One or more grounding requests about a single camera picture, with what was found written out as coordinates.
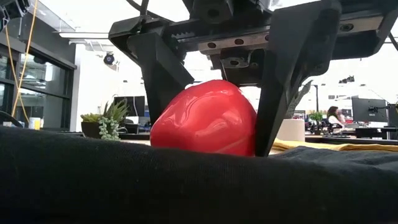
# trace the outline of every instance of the person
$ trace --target person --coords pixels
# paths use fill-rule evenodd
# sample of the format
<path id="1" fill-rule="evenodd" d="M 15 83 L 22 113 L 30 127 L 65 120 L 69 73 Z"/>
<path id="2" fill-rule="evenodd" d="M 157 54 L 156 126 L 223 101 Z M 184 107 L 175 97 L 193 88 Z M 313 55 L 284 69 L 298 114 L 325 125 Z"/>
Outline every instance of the person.
<path id="1" fill-rule="evenodd" d="M 328 110 L 328 121 L 331 124 L 339 124 L 341 128 L 344 128 L 344 124 L 338 118 L 338 107 L 331 106 Z"/>

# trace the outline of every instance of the white cup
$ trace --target white cup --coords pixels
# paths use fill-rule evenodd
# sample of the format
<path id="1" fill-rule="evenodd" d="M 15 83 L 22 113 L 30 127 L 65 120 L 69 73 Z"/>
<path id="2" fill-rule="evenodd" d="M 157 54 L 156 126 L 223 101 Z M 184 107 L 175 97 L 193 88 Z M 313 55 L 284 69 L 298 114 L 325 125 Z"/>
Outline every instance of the white cup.
<path id="1" fill-rule="evenodd" d="M 29 129 L 40 130 L 41 118 L 29 118 Z"/>

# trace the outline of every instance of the black cloth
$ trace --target black cloth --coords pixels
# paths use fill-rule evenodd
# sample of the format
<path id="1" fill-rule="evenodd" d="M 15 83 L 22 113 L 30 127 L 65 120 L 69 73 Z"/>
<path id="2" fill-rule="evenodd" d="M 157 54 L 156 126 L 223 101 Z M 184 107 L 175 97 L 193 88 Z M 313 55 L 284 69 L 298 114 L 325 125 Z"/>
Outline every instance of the black cloth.
<path id="1" fill-rule="evenodd" d="M 398 221 L 398 154 L 200 154 L 0 128 L 0 223 Z"/>

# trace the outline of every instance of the window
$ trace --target window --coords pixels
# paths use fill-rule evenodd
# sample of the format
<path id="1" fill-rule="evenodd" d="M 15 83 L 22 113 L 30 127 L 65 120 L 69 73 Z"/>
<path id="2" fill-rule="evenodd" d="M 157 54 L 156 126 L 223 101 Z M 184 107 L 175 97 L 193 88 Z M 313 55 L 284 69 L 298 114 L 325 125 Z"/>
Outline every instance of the window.
<path id="1" fill-rule="evenodd" d="M 0 110 L 3 110 L 3 101 L 4 101 L 4 90 L 6 86 L 4 84 L 0 84 Z"/>
<path id="2" fill-rule="evenodd" d="M 12 75 L 11 63 L 7 57 L 0 55 L 0 78 L 10 78 Z"/>
<path id="3" fill-rule="evenodd" d="M 12 85 L 0 83 L 0 111 L 11 112 L 12 93 Z"/>
<path id="4" fill-rule="evenodd" d="M 25 62 L 25 55 L 21 55 L 20 72 Z M 40 88 L 58 95 L 69 94 L 67 88 L 68 72 L 45 60 L 29 55 L 26 63 L 24 78 L 25 85 Z"/>
<path id="5" fill-rule="evenodd" d="M 65 105 L 68 104 L 69 100 L 26 89 L 21 90 L 21 96 L 28 118 L 43 119 L 43 128 L 61 129 L 68 127 L 63 117 L 67 113 Z M 17 103 L 16 118 L 18 121 L 28 123 L 20 101 Z"/>

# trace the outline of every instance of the yellow cloth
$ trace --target yellow cloth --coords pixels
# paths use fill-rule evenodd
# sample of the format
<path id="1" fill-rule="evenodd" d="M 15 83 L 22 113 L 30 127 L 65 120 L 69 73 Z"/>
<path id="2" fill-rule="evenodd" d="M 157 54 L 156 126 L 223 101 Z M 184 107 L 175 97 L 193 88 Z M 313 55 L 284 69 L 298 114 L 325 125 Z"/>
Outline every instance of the yellow cloth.
<path id="1" fill-rule="evenodd" d="M 384 146 L 379 144 L 322 144 L 322 143 L 310 143 L 310 142 L 299 142 L 299 141 L 282 141 L 275 139 L 272 145 L 273 150 L 286 151 L 295 147 L 305 146 L 312 147 L 315 149 L 331 149 L 336 151 L 389 151 L 398 152 L 398 146 Z"/>

